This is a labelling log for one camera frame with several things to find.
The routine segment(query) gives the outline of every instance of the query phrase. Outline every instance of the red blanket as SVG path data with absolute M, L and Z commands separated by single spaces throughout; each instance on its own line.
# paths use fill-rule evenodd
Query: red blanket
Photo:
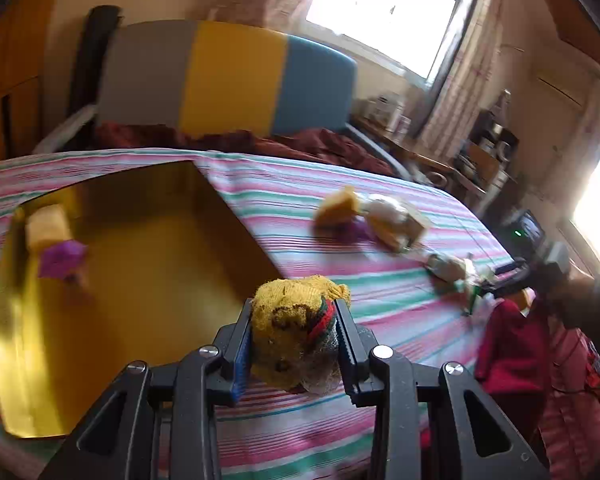
M 163 126 L 125 126 L 104 123 L 94 133 L 94 148 L 180 148 L 217 150 L 225 153 L 269 155 L 309 162 L 322 162 L 352 170 L 396 176 L 383 160 L 342 135 L 324 128 L 308 128 L 293 137 L 259 139 L 251 132 L 238 130 L 221 135 L 192 139 L 174 128 Z
M 549 362 L 546 310 L 535 304 L 524 317 L 513 301 L 500 303 L 485 327 L 474 376 L 527 441 L 551 389 Z

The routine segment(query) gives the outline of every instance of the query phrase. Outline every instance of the wooden desk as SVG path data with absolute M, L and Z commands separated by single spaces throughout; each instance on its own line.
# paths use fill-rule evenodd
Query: wooden desk
M 425 150 L 424 153 L 414 151 L 415 140 L 404 139 L 401 144 L 395 142 L 391 138 L 391 133 L 385 130 L 382 126 L 369 121 L 360 116 L 352 116 L 351 124 L 361 130 L 363 133 L 371 135 L 376 142 L 386 148 L 390 155 L 398 160 L 402 165 L 409 161 L 415 162 L 418 166 L 426 166 L 432 171 L 443 174 L 447 178 L 445 191 L 460 200 L 469 209 L 474 210 L 480 207 L 487 192 L 480 186 L 476 186 L 471 180 L 460 173 L 456 168 L 452 168 L 447 164 L 438 162 L 432 158 Z
M 375 124 L 361 116 L 351 116 L 350 122 L 363 133 L 371 134 L 376 142 L 385 147 L 389 151 L 389 154 L 403 165 L 408 160 L 413 160 L 418 164 L 429 166 L 430 168 L 433 168 L 435 171 L 442 174 L 452 173 L 455 171 L 451 166 L 435 160 L 435 158 L 427 153 L 427 150 L 421 150 L 421 153 L 417 153 L 414 150 L 416 142 L 413 139 L 405 138 L 399 144 L 391 138 L 393 135 L 392 133 L 385 130 L 382 126 Z

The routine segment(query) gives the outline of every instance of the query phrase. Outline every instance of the small toy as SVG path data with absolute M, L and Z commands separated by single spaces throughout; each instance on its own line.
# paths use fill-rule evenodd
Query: small toy
M 293 393 L 336 389 L 337 299 L 350 307 L 349 287 L 324 276 L 261 285 L 251 303 L 251 372 Z
M 53 278 L 86 286 L 87 246 L 73 239 L 67 215 L 59 204 L 38 209 L 25 225 L 27 249 L 38 256 L 39 278 Z
M 473 255 L 470 253 L 466 258 L 456 258 L 446 254 L 430 254 L 426 268 L 433 275 L 447 283 L 455 283 L 462 280 L 462 291 L 466 297 L 464 311 L 472 314 L 475 299 L 478 295 L 481 277 L 475 270 Z
M 358 193 L 351 186 L 327 196 L 315 215 L 317 226 L 351 226 L 365 218 L 375 236 L 393 251 L 412 248 L 431 223 L 413 204 L 393 196 Z

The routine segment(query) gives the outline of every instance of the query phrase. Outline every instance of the yellow tray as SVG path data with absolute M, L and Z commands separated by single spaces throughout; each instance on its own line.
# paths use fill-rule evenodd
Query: yellow tray
M 24 225 L 60 203 L 89 247 L 88 288 L 37 277 Z M 182 359 L 280 272 L 191 162 L 86 180 L 22 204 L 0 260 L 0 415 L 20 437 L 68 434 L 135 359 Z

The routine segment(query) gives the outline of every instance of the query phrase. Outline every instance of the bed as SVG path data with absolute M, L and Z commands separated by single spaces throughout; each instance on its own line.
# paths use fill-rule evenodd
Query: bed
M 443 191 L 336 166 L 265 156 L 143 149 L 31 155 L 0 162 L 0 247 L 16 206 L 62 186 L 128 168 L 192 160 L 250 229 L 286 277 L 324 274 L 352 291 L 356 322 L 414 362 L 450 359 L 471 368 L 484 318 L 462 314 L 462 300 L 440 294 L 416 258 L 371 241 L 315 237 L 312 215 L 344 185 L 394 194 L 431 220 L 429 250 L 497 266 L 509 255 L 480 221 Z M 225 479 L 348 477 L 368 464 L 374 413 L 355 409 L 342 388 L 326 397 L 292 395 L 252 381 L 236 408 L 217 410 Z M 19 440 L 0 424 L 0 462 L 34 479 L 59 440 Z
M 339 153 L 340 165 L 368 170 L 355 161 L 362 156 L 382 166 L 382 174 L 411 180 L 398 160 L 347 123 L 357 75 L 349 56 L 305 38 L 235 23 L 157 20 L 118 27 L 118 11 L 101 6 L 90 12 L 75 60 L 69 116 L 33 153 L 204 150 L 209 137 L 229 137 L 211 140 L 219 151 L 244 152 L 244 142 L 230 142 L 238 133 L 259 145 L 247 153 L 297 158 L 299 153 L 291 156 L 280 146 L 271 149 L 286 139 L 302 160 L 320 153 L 335 164 L 328 155 Z M 116 135 L 103 142 L 97 133 L 118 127 L 153 133 L 122 143 Z M 309 148 L 300 137 L 312 130 L 323 133 Z

